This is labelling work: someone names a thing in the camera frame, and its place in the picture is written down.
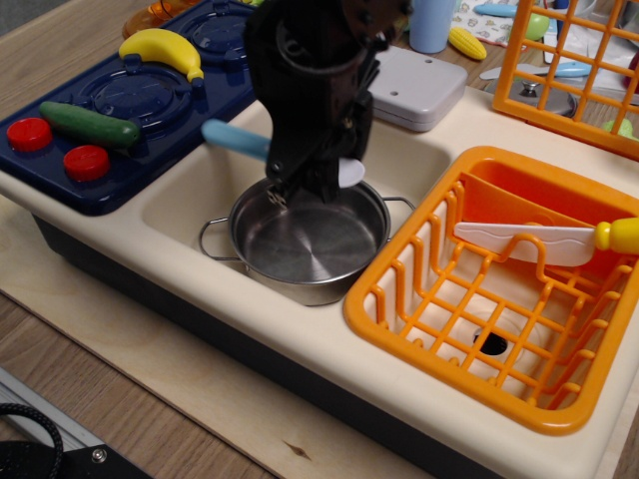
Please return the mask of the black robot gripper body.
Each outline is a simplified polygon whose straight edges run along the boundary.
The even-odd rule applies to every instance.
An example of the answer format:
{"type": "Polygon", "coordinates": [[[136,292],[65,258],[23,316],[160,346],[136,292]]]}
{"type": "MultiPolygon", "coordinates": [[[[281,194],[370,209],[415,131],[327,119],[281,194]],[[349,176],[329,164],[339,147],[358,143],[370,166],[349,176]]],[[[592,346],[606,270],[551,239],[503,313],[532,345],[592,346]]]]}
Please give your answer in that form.
{"type": "Polygon", "coordinates": [[[257,99],[273,124],[272,165],[362,157],[375,56],[397,35],[408,1],[265,1],[244,45],[257,99]]]}

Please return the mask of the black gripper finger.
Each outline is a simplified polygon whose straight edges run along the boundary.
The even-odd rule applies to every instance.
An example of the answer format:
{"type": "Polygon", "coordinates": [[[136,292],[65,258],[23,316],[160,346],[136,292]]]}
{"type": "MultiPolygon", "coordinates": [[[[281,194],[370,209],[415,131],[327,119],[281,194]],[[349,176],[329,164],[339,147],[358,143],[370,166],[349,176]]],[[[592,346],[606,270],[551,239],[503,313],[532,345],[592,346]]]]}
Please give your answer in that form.
{"type": "Polygon", "coordinates": [[[339,156],[314,160],[304,174],[304,188],[324,203],[337,199],[341,190],[358,185],[365,165],[357,158],[339,156]]]}
{"type": "Polygon", "coordinates": [[[315,176],[317,146],[298,149],[270,144],[267,155],[267,189],[269,200],[276,206],[288,208],[301,193],[320,196],[315,176]]]}

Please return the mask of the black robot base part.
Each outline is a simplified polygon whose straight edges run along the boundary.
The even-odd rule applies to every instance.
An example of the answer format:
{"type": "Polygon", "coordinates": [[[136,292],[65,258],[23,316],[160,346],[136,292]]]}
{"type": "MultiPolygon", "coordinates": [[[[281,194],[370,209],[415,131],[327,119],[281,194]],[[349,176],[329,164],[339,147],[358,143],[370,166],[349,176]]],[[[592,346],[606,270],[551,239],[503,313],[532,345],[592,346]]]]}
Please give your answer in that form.
{"type": "Polygon", "coordinates": [[[1,416],[21,417],[38,424],[52,442],[49,446],[39,441],[2,441],[2,478],[150,478],[104,445],[66,452],[55,423],[31,406],[2,403],[1,416]]]}

